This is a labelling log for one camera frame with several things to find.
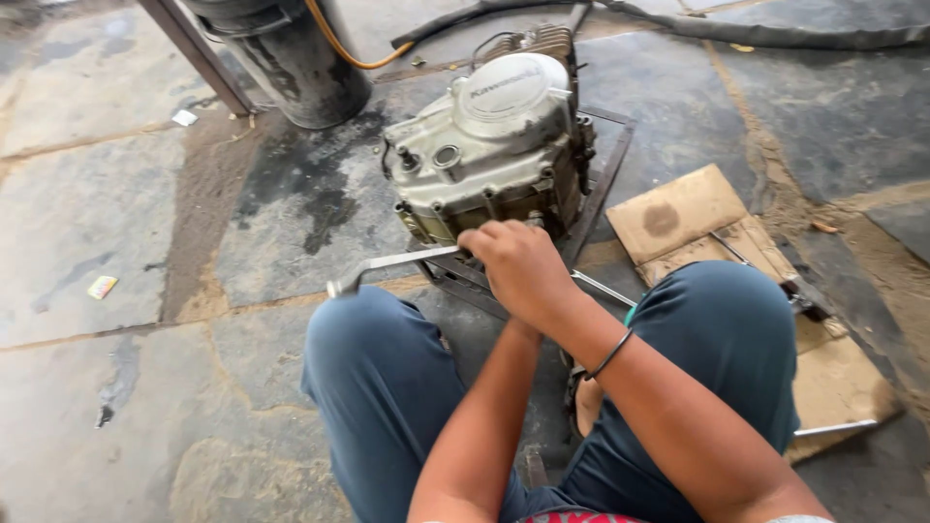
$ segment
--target foot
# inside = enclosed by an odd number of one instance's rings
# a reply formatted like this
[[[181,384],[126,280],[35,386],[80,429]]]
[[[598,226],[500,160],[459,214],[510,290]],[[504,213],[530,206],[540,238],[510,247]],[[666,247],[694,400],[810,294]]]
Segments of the foot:
[[[578,431],[583,437],[588,437],[597,416],[601,412],[601,402],[604,401],[604,389],[596,380],[581,380],[575,391],[575,420]]]

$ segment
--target blue pants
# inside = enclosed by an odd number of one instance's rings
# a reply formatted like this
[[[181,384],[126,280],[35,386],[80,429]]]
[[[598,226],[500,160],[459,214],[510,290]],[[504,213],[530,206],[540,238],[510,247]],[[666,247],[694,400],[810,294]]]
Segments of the blue pants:
[[[799,422],[794,319],[778,285],[730,261],[692,263],[645,295],[631,326],[785,449]],[[432,443],[465,395],[438,328],[380,288],[325,302],[307,327],[300,386],[319,407],[333,473],[356,517],[404,522]],[[700,521],[608,398],[558,487],[527,489],[511,472],[499,521],[566,505]]]

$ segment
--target person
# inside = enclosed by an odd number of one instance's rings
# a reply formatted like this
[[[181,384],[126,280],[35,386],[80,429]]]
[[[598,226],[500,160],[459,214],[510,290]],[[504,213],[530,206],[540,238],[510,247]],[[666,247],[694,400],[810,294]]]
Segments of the person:
[[[359,521],[831,520],[780,455],[798,426],[794,321],[765,275],[686,265],[627,336],[542,229],[490,221],[458,243],[511,314],[469,390],[438,328],[383,289],[323,303],[307,328],[301,388]],[[605,397],[561,484],[527,489],[512,464],[543,336]]]

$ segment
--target hand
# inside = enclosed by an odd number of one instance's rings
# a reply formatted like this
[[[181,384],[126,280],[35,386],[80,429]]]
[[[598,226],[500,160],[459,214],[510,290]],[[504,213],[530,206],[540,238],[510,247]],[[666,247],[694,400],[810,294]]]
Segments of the hand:
[[[540,332],[570,310],[583,292],[572,281],[549,235],[521,221],[489,221],[458,236],[485,264],[494,296],[512,315]]]

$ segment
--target metal cylinder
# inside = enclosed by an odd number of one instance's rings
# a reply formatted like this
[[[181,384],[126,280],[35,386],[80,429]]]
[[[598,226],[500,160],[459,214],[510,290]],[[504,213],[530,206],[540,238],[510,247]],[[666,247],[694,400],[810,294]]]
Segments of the metal cylinder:
[[[183,1],[296,125],[341,124],[371,96],[365,74],[329,44],[303,0]],[[345,34],[334,2],[316,2],[333,32]]]

